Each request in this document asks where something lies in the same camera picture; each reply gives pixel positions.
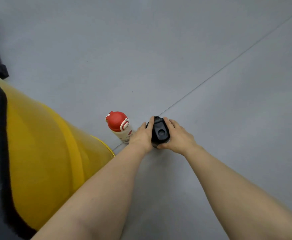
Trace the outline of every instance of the black bottle cap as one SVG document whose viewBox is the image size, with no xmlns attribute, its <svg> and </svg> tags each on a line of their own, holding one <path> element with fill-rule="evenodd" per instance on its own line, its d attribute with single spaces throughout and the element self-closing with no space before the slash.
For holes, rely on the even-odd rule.
<svg viewBox="0 0 292 240">
<path fill-rule="evenodd" d="M 159 144 L 166 143 L 170 139 L 169 129 L 163 118 L 155 116 L 153 133 L 151 136 L 152 145 L 157 148 Z"/>
</svg>

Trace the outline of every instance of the red bottle cap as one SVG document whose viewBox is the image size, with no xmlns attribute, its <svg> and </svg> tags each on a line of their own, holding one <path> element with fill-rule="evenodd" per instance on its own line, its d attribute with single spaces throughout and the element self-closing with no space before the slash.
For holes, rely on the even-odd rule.
<svg viewBox="0 0 292 240">
<path fill-rule="evenodd" d="M 106 117 L 106 122 L 108 127 L 115 132 L 121 132 L 129 125 L 127 116 L 122 112 L 111 111 Z"/>
</svg>

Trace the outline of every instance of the left hand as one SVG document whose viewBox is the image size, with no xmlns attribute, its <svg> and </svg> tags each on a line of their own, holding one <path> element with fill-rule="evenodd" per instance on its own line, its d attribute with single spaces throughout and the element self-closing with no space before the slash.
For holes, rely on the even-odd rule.
<svg viewBox="0 0 292 240">
<path fill-rule="evenodd" d="M 137 131 L 132 135 L 129 140 L 130 146 L 138 146 L 148 153 L 152 150 L 151 135 L 154 126 L 154 117 L 149 119 L 148 127 L 146 128 L 146 122 L 144 122 Z"/>
</svg>

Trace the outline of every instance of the forearm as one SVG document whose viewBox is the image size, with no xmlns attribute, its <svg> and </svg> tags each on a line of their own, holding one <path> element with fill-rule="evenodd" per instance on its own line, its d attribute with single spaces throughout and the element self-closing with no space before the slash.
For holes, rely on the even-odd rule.
<svg viewBox="0 0 292 240">
<path fill-rule="evenodd" d="M 145 151 L 128 145 L 91 177 L 34 239 L 119 239 Z"/>
<path fill-rule="evenodd" d="M 200 147 L 186 159 L 231 239 L 292 239 L 292 213 L 278 201 Z"/>
</svg>

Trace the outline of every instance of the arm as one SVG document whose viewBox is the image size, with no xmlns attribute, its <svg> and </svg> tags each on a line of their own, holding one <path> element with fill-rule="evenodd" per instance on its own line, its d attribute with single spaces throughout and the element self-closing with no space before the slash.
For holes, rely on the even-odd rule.
<svg viewBox="0 0 292 240">
<path fill-rule="evenodd" d="M 33 240 L 119 239 L 141 160 L 152 149 L 154 117 L 129 145 L 92 176 L 38 231 Z"/>
<path fill-rule="evenodd" d="M 230 239 L 292 239 L 292 212 L 197 145 L 176 121 L 164 119 L 171 141 L 159 148 L 187 159 Z"/>
</svg>

